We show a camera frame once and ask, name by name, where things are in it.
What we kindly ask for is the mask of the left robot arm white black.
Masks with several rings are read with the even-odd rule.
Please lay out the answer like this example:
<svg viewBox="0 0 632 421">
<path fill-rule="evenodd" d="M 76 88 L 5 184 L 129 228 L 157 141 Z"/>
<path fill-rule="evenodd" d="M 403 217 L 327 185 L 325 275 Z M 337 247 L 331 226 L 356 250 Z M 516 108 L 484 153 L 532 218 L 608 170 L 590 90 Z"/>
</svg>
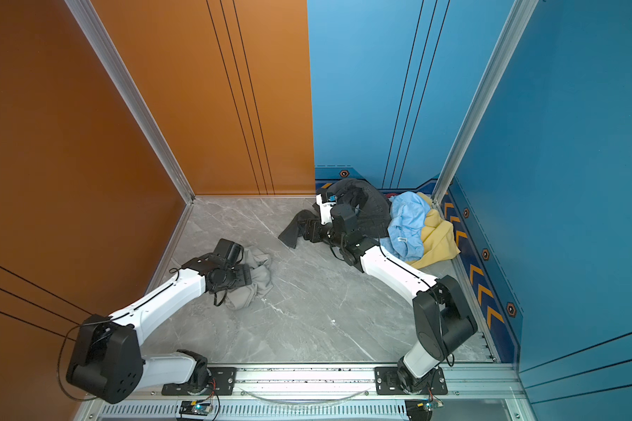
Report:
<svg viewBox="0 0 632 421">
<path fill-rule="evenodd" d="M 58 371 L 69 384 L 107 403 L 119 403 L 134 391 L 154 386 L 199 396 L 214 393 L 205 356 L 184 349 L 147 355 L 145 340 L 182 307 L 204 294 L 222 305 L 231 291 L 251 283 L 244 248 L 222 239 L 208 254 L 173 268 L 165 284 L 109 316 L 93 314 L 79 326 L 68 368 Z"/>
</svg>

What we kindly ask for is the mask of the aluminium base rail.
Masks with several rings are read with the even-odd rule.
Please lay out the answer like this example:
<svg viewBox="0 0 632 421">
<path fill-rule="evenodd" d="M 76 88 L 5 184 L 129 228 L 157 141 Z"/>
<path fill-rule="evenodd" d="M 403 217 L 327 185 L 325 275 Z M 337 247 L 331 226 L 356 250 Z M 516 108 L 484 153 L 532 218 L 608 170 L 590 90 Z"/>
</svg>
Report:
<svg viewBox="0 0 632 421">
<path fill-rule="evenodd" d="M 429 395 L 380 396 L 374 368 L 391 363 L 239 364 L 231 396 L 163 396 L 162 387 L 138 390 L 115 405 L 83 403 L 78 420 L 179 419 L 182 401 L 214 405 L 205 420 L 408 420 L 405 401 Z M 533 420 L 535 414 L 509 364 L 440 365 L 449 393 L 432 420 Z"/>
</svg>

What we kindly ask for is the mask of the black cloth piece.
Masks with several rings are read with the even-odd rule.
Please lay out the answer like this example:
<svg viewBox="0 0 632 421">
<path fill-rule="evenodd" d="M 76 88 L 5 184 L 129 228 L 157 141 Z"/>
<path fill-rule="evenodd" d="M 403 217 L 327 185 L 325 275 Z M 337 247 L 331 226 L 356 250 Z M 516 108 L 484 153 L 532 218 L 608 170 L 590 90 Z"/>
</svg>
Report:
<svg viewBox="0 0 632 421">
<path fill-rule="evenodd" d="M 284 231 L 278 235 L 278 239 L 291 249 L 295 249 L 298 239 L 307 231 L 307 227 L 312 222 L 319 222 L 320 218 L 310 210 L 301 210 L 298 212 Z"/>
</svg>

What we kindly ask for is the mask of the circuit board right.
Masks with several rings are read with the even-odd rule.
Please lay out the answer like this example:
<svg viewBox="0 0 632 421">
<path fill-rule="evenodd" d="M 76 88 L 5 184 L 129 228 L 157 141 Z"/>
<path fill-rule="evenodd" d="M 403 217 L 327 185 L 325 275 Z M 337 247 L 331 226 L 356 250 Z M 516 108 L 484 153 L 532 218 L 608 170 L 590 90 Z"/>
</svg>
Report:
<svg viewBox="0 0 632 421">
<path fill-rule="evenodd" d="M 409 421 L 431 421 L 435 410 L 442 408 L 443 403 L 433 395 L 421 399 L 415 396 L 405 401 L 405 407 Z"/>
</svg>

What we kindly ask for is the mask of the yellow cloth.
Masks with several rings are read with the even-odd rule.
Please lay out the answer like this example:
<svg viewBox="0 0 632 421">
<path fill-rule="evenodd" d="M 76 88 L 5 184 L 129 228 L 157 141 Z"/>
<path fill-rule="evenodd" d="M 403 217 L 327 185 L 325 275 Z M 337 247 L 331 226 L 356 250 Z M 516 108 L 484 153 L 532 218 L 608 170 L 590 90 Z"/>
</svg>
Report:
<svg viewBox="0 0 632 421">
<path fill-rule="evenodd" d="M 421 229 L 421 258 L 407 261 L 413 268 L 422 269 L 440 261 L 449 261 L 460 254 L 456 244 L 454 226 L 446 221 L 434 207 L 430 207 Z"/>
</svg>

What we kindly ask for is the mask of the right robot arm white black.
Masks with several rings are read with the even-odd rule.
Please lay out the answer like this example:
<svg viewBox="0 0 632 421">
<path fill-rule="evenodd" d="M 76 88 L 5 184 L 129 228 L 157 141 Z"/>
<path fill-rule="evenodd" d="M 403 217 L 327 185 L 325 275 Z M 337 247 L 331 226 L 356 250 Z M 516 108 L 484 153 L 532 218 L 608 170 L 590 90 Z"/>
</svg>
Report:
<svg viewBox="0 0 632 421">
<path fill-rule="evenodd" d="M 336 258 L 383 282 L 413 308 L 417 342 L 400 358 L 399 388 L 408 394 L 431 389 L 440 365 L 478 331 L 478 324 L 459 282 L 437 278 L 401 261 L 358 226 L 349 205 L 323 205 L 297 217 L 298 236 L 338 248 Z"/>
</svg>

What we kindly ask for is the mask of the aluminium corner post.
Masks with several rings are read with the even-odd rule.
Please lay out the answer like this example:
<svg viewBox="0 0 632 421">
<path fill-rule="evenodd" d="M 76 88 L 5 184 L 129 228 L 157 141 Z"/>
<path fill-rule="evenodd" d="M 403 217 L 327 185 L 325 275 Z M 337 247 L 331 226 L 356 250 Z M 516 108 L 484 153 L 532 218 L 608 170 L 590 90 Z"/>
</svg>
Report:
<svg viewBox="0 0 632 421">
<path fill-rule="evenodd" d="M 446 196 L 538 3 L 538 0 L 514 1 L 435 184 L 432 195 L 435 205 L 440 205 Z"/>
<path fill-rule="evenodd" d="M 184 203 L 190 205 L 196 197 L 193 188 L 177 162 L 175 154 L 173 154 L 162 130 L 149 110 L 117 47 L 115 47 L 110 34 L 105 29 L 94 5 L 88 0 L 66 0 L 65 4 L 179 195 Z"/>
</svg>

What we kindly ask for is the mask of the light blue shirt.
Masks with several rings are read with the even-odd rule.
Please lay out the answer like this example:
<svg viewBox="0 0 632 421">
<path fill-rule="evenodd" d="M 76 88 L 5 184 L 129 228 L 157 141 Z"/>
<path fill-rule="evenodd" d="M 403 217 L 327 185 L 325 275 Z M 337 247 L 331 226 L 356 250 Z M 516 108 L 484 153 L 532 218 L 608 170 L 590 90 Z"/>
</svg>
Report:
<svg viewBox="0 0 632 421">
<path fill-rule="evenodd" d="M 388 235 L 380 240 L 380 245 L 402 261 L 417 261 L 424 254 L 421 231 L 431 206 L 422 196 L 411 191 L 393 196 L 390 201 Z"/>
</svg>

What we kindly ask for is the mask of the light grey cloth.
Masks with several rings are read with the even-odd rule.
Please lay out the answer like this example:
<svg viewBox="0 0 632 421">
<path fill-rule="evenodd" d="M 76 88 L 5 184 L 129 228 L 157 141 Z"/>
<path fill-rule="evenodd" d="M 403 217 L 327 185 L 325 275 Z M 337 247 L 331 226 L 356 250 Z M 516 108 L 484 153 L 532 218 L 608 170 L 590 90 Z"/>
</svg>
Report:
<svg viewBox="0 0 632 421">
<path fill-rule="evenodd" d="M 229 310 L 247 308 L 256 298 L 265 298 L 273 288 L 269 254 L 256 246 L 249 247 L 244 252 L 242 264 L 249 267 L 250 284 L 228 293 L 224 305 Z"/>
</svg>

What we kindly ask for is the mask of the aluminium corner post left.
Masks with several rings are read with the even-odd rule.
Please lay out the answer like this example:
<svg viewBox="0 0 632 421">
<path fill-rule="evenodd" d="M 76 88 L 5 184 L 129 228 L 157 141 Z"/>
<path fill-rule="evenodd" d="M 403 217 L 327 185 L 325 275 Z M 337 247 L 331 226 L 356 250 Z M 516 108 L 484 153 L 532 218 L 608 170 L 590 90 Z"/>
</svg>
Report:
<svg viewBox="0 0 632 421">
<path fill-rule="evenodd" d="M 184 203 L 190 205 L 196 197 L 193 188 L 177 162 L 175 154 L 173 154 L 162 130 L 149 110 L 117 47 L 115 47 L 110 34 L 105 29 L 94 5 L 88 0 L 66 0 L 65 4 L 179 195 Z"/>
</svg>

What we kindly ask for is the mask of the green circuit board left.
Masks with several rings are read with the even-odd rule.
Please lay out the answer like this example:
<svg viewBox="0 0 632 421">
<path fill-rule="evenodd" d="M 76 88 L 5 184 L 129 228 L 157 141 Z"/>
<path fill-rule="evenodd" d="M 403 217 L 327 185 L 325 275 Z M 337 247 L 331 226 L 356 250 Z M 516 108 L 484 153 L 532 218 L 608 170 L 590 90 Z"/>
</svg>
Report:
<svg viewBox="0 0 632 421">
<path fill-rule="evenodd" d="M 203 400 L 182 401 L 178 410 L 179 419 L 185 420 L 212 419 L 213 415 L 214 405 Z"/>
</svg>

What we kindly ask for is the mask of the dark grey cloth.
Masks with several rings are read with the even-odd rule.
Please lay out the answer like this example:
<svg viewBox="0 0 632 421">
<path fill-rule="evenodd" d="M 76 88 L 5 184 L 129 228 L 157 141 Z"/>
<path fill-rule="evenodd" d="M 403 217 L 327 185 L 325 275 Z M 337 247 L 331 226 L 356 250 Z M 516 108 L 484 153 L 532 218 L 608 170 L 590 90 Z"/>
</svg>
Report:
<svg viewBox="0 0 632 421">
<path fill-rule="evenodd" d="M 391 201 L 365 180 L 345 178 L 318 191 L 323 198 L 335 198 L 337 205 L 350 205 L 362 233 L 376 239 L 389 236 Z"/>
</svg>

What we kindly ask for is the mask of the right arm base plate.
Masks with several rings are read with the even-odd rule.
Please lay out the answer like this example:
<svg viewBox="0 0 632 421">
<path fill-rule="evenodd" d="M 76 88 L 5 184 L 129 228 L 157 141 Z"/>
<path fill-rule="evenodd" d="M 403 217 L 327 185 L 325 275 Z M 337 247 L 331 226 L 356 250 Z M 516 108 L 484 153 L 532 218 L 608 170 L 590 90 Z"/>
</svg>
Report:
<svg viewBox="0 0 632 421">
<path fill-rule="evenodd" d="M 433 395 L 446 396 L 449 391 L 443 370 L 433 368 L 421 378 L 412 376 L 406 368 L 374 368 L 375 385 L 380 396 Z"/>
</svg>

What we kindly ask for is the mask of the aluminium corner post right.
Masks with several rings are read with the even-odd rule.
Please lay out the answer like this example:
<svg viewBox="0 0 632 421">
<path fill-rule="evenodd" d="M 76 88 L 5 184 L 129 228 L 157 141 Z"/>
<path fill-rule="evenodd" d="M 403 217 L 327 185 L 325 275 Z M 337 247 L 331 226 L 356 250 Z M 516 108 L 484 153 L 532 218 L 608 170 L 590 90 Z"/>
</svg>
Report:
<svg viewBox="0 0 632 421">
<path fill-rule="evenodd" d="M 432 195 L 435 205 L 440 205 L 446 196 L 538 3 L 538 0 L 514 1 L 435 184 Z"/>
</svg>

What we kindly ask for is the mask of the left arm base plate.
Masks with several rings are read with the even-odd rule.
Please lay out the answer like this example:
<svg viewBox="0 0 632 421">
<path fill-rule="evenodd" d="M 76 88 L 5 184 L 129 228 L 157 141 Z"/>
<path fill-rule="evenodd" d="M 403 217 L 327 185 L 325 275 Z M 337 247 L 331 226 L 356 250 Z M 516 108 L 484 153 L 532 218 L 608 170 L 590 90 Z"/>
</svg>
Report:
<svg viewBox="0 0 632 421">
<path fill-rule="evenodd" d="M 211 394 L 215 396 L 231 396 L 235 388 L 237 368 L 235 367 L 213 367 L 207 368 L 199 374 L 193 375 L 186 383 L 169 383 L 163 385 L 161 394 L 163 396 L 194 396 L 207 397 Z"/>
</svg>

